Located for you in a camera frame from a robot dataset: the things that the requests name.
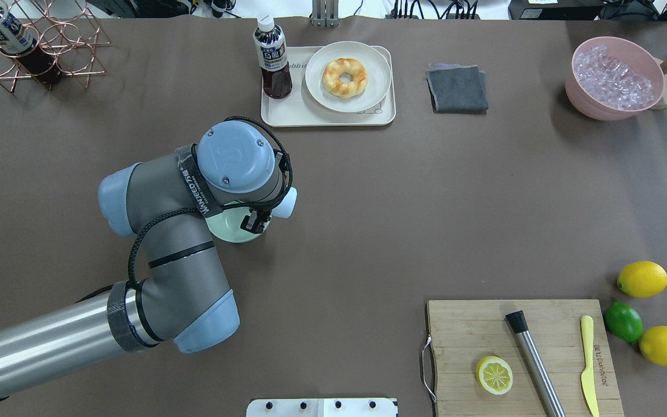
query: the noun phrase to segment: wooden cutting board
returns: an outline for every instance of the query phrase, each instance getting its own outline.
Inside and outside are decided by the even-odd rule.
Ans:
[[[590,416],[580,386],[585,367],[580,317],[593,317],[595,382],[601,417],[623,417],[598,300],[432,300],[427,304],[434,358],[437,417],[545,416],[505,315],[523,310],[529,332],[567,417]],[[514,373],[508,393],[494,396],[475,379],[477,362],[503,358]]]

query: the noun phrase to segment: folded napkin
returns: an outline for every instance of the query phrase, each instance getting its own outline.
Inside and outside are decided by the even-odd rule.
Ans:
[[[434,111],[474,112],[488,110],[485,71],[477,65],[437,64],[426,71]]]

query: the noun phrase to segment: stainless steel muddler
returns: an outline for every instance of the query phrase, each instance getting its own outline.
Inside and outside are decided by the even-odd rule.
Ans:
[[[507,314],[506,320],[508,320],[508,324],[516,335],[516,344],[519,345],[527,368],[532,373],[532,379],[534,379],[534,385],[537,386],[537,391],[545,406],[545,412],[550,417],[565,417],[563,406],[560,405],[558,394],[555,393],[552,386],[550,375],[547,374],[540,353],[537,351],[537,346],[529,333],[529,327],[527,327],[526,319],[524,319],[524,311],[519,310]]]

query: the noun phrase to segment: lemon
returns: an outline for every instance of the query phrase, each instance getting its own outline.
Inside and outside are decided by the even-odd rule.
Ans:
[[[511,390],[514,375],[506,361],[497,356],[485,356],[475,367],[475,378],[491,394],[502,396]]]
[[[650,261],[633,262],[622,269],[617,287],[633,297],[652,297],[665,290],[667,274],[659,264]]]
[[[667,325],[651,327],[637,341],[648,361],[667,367]]]

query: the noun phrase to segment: yellow knife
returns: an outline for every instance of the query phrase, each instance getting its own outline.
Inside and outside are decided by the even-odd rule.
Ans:
[[[580,374],[580,386],[588,409],[593,417],[599,417],[599,404],[596,402],[596,385],[593,382],[593,318],[590,315],[580,317],[580,336],[583,340],[585,369]]]

